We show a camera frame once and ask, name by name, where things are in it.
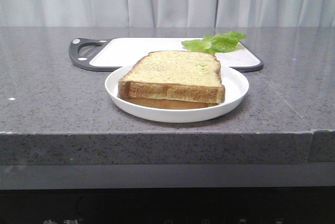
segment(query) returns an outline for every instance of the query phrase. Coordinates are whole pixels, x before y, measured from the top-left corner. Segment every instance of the icon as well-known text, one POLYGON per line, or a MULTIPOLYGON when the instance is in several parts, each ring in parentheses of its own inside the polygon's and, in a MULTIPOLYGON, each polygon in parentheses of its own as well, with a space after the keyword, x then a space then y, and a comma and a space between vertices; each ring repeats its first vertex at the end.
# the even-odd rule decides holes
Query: icon
POLYGON ((283 218, 276 219, 276 224, 284 224, 284 219, 283 218))
POLYGON ((209 219, 203 219, 201 221, 201 224, 210 224, 210 220, 209 219))
POLYGON ((247 219, 240 219, 239 224, 246 224, 247 223, 247 219))

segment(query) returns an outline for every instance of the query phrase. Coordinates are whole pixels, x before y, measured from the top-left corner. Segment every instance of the cutting board handle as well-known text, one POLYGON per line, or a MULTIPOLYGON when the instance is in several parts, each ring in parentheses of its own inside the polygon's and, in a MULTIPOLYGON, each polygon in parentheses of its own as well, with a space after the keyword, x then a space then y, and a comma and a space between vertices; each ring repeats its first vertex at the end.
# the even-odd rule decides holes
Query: cutting board handle
POLYGON ((71 41, 69 46, 69 55, 72 63, 82 69, 89 71, 113 71, 111 67, 104 66, 93 66, 90 64, 90 61, 96 56, 94 55, 85 55, 80 56, 79 51, 83 47, 87 46, 101 46, 100 50, 102 50, 112 39, 105 40, 95 40, 95 39, 87 39, 87 38, 75 38, 71 41))

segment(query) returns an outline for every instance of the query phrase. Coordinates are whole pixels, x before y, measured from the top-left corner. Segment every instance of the lettuce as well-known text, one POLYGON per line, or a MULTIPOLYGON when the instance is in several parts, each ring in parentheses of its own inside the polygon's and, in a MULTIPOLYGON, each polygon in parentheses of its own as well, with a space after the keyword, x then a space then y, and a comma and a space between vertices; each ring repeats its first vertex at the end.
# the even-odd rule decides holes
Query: lettuce
POLYGON ((203 39, 182 41, 182 45, 188 51, 215 54, 217 52, 234 51, 239 40, 246 37, 246 34, 230 31, 227 33, 216 34, 214 36, 204 35, 203 39))

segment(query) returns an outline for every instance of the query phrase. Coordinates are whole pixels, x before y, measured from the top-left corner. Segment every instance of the sandwich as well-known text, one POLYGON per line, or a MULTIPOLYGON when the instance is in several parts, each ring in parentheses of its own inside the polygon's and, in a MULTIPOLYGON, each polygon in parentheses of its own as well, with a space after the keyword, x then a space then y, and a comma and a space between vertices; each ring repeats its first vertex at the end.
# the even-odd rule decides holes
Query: sandwich
POLYGON ((221 65, 212 54, 155 51, 118 82, 118 97, 141 106, 196 109, 223 103, 221 65))

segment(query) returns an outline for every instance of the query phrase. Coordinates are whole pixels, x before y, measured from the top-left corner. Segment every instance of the bread crust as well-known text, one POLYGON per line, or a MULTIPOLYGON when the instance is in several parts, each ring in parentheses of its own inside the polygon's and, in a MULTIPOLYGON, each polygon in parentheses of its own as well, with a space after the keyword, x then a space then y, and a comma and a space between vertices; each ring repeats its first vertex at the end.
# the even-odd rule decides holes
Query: bread crust
POLYGON ((200 109, 218 105, 215 103, 198 103, 171 99, 152 99, 139 97, 129 97, 124 100, 133 104, 159 109, 200 109))
POLYGON ((219 104, 225 99, 225 87, 120 81, 119 97, 124 99, 130 97, 173 99, 219 104))

